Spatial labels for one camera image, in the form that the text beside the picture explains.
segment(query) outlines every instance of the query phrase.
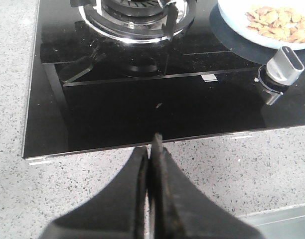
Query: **glass surface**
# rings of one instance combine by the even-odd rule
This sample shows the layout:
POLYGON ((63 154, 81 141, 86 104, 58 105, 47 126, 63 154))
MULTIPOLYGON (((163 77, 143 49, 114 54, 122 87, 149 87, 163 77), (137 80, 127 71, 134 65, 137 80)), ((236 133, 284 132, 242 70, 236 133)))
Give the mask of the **glass surface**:
POLYGON ((41 0, 23 157, 303 125, 305 71, 283 95, 254 81, 275 52, 231 30, 215 0, 197 1, 172 43, 145 45, 100 36, 68 0, 41 0))

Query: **white plate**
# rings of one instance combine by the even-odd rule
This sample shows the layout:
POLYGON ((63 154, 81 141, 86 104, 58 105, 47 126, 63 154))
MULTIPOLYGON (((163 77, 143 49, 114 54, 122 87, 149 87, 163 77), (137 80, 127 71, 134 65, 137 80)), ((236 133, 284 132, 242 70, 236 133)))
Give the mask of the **white plate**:
POLYGON ((244 38, 273 49, 289 46, 293 50, 305 49, 305 43, 288 43, 261 36, 246 27, 249 21, 245 13, 252 5, 271 7, 292 7, 305 16, 305 0, 219 0, 219 10, 225 22, 244 38))

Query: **speckled countertop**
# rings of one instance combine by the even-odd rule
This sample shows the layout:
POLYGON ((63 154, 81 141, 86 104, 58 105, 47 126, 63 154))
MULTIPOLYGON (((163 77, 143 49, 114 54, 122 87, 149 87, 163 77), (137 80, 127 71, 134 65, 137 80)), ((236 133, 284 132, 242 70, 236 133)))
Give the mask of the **speckled countertop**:
MULTIPOLYGON (((38 0, 0 0, 0 239, 35 239, 100 191, 132 148, 20 157, 38 0)), ((210 199, 234 215, 305 204, 305 126, 167 143, 210 199)))

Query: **stove knob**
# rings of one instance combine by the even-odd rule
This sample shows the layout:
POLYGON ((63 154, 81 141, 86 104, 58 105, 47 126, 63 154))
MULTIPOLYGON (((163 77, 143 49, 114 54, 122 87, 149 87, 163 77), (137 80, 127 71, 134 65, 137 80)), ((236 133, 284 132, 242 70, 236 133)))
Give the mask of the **stove knob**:
POLYGON ((281 47, 268 61, 266 71, 268 76, 275 82, 290 86, 304 71, 305 67, 288 46, 281 47))

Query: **gas burner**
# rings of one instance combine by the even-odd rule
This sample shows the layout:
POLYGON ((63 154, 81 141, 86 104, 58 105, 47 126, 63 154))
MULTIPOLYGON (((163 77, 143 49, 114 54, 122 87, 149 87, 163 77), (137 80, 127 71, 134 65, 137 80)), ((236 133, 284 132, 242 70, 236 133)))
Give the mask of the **gas burner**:
POLYGON ((102 3, 127 16, 153 16, 162 12, 157 0, 102 0, 102 3))
POLYGON ((172 40, 195 17, 195 0, 177 0, 162 8, 157 0, 96 0, 79 6, 84 21, 98 33, 124 43, 172 40))

